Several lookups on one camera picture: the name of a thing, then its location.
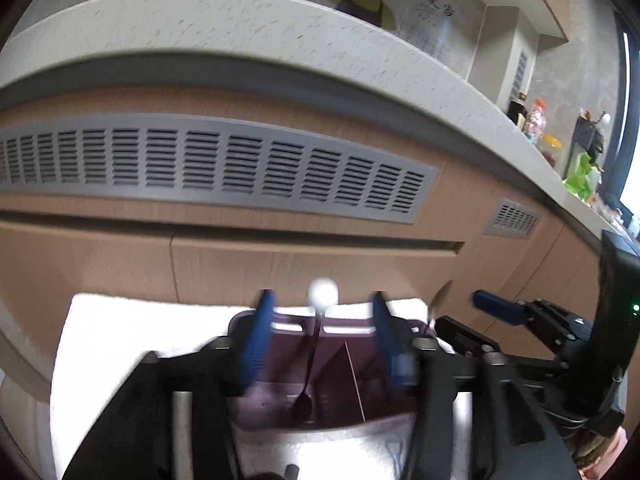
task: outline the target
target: jar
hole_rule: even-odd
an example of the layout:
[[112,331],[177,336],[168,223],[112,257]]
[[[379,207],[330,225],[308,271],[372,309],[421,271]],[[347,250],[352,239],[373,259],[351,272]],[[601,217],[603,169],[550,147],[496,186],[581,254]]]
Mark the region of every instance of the jar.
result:
[[546,161],[552,168],[556,167],[560,153],[562,150],[562,142],[549,134],[542,134],[536,141],[536,147],[542,153],[542,156],[546,158]]

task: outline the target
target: gray vent grille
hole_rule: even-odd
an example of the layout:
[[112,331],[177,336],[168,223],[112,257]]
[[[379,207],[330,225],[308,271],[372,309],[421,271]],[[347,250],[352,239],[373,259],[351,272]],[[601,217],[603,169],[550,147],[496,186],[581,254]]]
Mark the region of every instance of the gray vent grille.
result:
[[111,158],[115,186],[137,186],[140,170],[140,139],[137,129],[116,128],[111,134]]
[[173,187],[177,156],[177,130],[150,128],[146,131],[146,185]]
[[367,196],[366,207],[380,210],[386,209],[391,197],[394,195],[401,172],[400,168],[380,164]]
[[37,182],[36,158],[33,153],[33,136],[20,137],[20,158],[22,159],[22,170],[24,171],[24,181]]
[[338,172],[340,153],[321,148],[311,150],[311,158],[306,167],[300,198],[326,202],[329,200],[335,175]]
[[226,146],[223,191],[251,194],[255,189],[262,139],[229,136]]
[[304,146],[274,140],[269,149],[262,194],[290,198],[296,186]]
[[350,156],[342,172],[335,201],[357,206],[360,204],[373,168],[373,161]]
[[84,181],[87,184],[107,182],[107,154],[104,130],[82,132],[82,160],[84,160]]
[[187,132],[182,166],[183,187],[213,190],[219,138],[220,134],[213,132]]
[[18,158],[18,140],[6,142],[6,158],[9,161],[9,179],[12,184],[20,182],[20,159]]
[[529,238],[539,220],[540,215],[535,211],[517,202],[504,199],[484,234],[507,238]]
[[3,184],[6,179],[6,162],[4,153],[4,140],[0,140],[0,184]]
[[509,95],[509,102],[513,101],[522,90],[522,84],[524,83],[524,74],[527,71],[527,63],[529,57],[524,52],[520,53],[518,59],[518,67],[516,69],[516,75],[513,78],[513,85],[511,86],[511,94]]
[[58,134],[58,160],[60,161],[60,180],[62,183],[76,184],[80,182],[75,131]]
[[0,130],[0,192],[140,198],[413,222],[438,168],[267,124],[161,114]]
[[53,134],[38,135],[38,166],[44,184],[56,181],[56,163],[53,152]]

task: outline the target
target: blue gripper pad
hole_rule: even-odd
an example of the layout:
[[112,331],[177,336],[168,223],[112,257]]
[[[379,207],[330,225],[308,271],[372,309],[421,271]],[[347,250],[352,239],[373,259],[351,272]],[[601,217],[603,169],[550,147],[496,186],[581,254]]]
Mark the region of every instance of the blue gripper pad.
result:
[[524,325],[527,322],[526,313],[521,305],[489,294],[485,290],[476,290],[471,295],[471,301],[477,309],[512,326]]
[[276,299],[270,290],[264,290],[251,316],[252,326],[242,345],[239,359],[238,380],[242,388],[253,383],[264,366],[271,347],[271,320]]
[[411,326],[405,319],[391,315],[381,292],[373,295],[371,306],[376,339],[385,356],[391,386],[396,390],[415,386],[417,363],[407,348],[409,339],[413,337]]

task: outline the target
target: cabinet panel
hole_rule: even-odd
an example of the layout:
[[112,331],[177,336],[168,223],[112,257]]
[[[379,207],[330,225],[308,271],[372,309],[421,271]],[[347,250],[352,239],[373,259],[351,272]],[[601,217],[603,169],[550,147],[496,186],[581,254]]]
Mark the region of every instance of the cabinet panel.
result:
[[55,355],[78,292],[175,302],[169,242],[0,222],[0,298],[33,343]]
[[[540,216],[527,239],[483,235],[490,219],[504,199],[516,202]],[[436,316],[451,316],[480,332],[494,318],[474,309],[470,295],[482,288],[506,298],[514,298],[546,256],[562,228],[562,221],[539,203],[504,183],[497,183],[489,199],[493,208],[458,255],[455,276],[447,297],[434,309]]]
[[[516,295],[518,300],[557,303],[586,319],[593,319],[598,302],[598,255],[564,226],[532,277]],[[507,353],[551,358],[553,354],[523,327],[496,321],[484,332]]]
[[252,305],[262,288],[276,293],[280,306],[307,304],[309,283],[335,280],[341,303],[364,303],[376,290],[390,299],[431,299],[449,279],[457,256],[444,251],[405,251],[288,246],[257,247],[248,242],[172,240],[175,279],[181,303]]
[[466,241],[497,204],[496,179],[416,140],[370,124],[268,98],[206,89],[109,88],[76,92],[4,110],[0,127],[61,116],[110,112],[193,114],[276,124],[351,140],[436,166],[440,174],[414,224],[206,206],[82,197],[0,196],[0,209],[98,218],[254,229]]
[[596,312],[598,291],[598,255],[564,226],[517,298],[543,298],[590,320]]

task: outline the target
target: plastic bottle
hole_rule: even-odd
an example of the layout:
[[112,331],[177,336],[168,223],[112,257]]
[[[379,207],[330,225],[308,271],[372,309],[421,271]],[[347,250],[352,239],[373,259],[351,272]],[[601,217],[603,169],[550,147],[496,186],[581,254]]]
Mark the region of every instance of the plastic bottle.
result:
[[546,103],[542,99],[536,99],[536,105],[527,114],[527,123],[524,133],[531,142],[536,142],[546,126]]

